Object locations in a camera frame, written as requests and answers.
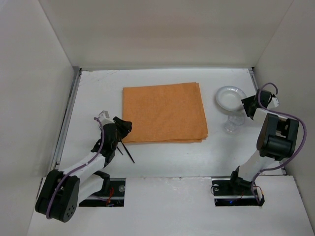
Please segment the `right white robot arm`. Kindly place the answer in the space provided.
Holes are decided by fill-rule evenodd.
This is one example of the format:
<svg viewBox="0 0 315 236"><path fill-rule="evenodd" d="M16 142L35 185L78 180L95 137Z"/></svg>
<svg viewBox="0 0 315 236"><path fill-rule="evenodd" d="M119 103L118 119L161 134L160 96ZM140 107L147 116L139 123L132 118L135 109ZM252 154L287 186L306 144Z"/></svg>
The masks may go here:
<svg viewBox="0 0 315 236"><path fill-rule="evenodd" d="M279 101L274 94L258 90L256 95L242 99L247 117L262 125L256 142L256 152L231 174L230 185L250 189L257 176L268 167L294 154L299 121L281 116L268 108L275 108Z"/></svg>

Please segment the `orange cloth napkin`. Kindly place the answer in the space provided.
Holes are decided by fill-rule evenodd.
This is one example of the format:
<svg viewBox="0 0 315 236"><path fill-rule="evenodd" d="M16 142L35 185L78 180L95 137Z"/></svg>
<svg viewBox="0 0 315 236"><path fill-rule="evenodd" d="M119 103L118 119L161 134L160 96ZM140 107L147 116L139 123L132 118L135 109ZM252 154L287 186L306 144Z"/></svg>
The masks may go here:
<svg viewBox="0 0 315 236"><path fill-rule="evenodd" d="M199 83L125 87L126 143L194 143L208 136Z"/></svg>

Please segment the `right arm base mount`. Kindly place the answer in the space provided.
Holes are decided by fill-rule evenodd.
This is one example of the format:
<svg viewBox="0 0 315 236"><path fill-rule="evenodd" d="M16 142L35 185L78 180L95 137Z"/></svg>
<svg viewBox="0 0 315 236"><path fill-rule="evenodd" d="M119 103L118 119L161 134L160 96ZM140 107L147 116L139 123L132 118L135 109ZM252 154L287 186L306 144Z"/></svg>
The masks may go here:
<svg viewBox="0 0 315 236"><path fill-rule="evenodd" d="M239 177L239 169L234 170L229 177L212 178L210 191L217 207L261 207L265 203L261 187Z"/></svg>

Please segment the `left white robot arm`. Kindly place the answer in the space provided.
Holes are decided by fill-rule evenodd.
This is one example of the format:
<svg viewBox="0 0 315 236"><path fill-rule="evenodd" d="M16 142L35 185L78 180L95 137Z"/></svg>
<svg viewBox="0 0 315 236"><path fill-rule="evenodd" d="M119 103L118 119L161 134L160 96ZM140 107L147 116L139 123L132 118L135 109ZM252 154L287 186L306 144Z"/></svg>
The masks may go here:
<svg viewBox="0 0 315 236"><path fill-rule="evenodd" d="M101 134L90 153L67 169L51 170L44 181L35 211L47 219L68 222L88 198L111 205L115 188L103 169L113 160L118 144L132 131L132 123L118 117L95 120Z"/></svg>

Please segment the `white ceramic plate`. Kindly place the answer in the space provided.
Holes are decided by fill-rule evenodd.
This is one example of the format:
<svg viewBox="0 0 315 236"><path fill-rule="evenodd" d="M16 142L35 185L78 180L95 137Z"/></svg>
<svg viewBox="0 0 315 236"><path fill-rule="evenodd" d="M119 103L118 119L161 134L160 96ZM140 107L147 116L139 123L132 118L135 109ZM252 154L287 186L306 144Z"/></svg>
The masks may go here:
<svg viewBox="0 0 315 236"><path fill-rule="evenodd" d="M224 86L218 89L215 95L217 104L229 112L238 112L243 109L242 99L246 94L238 87Z"/></svg>

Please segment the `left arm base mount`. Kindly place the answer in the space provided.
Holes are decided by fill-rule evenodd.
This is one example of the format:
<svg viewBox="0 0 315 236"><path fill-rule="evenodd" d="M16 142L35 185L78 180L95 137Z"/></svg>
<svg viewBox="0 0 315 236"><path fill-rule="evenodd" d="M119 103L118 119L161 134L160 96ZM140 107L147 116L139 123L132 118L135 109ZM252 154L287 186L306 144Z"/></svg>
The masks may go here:
<svg viewBox="0 0 315 236"><path fill-rule="evenodd" d="M125 203L125 178L110 178L97 171L79 190L79 207L123 207Z"/></svg>

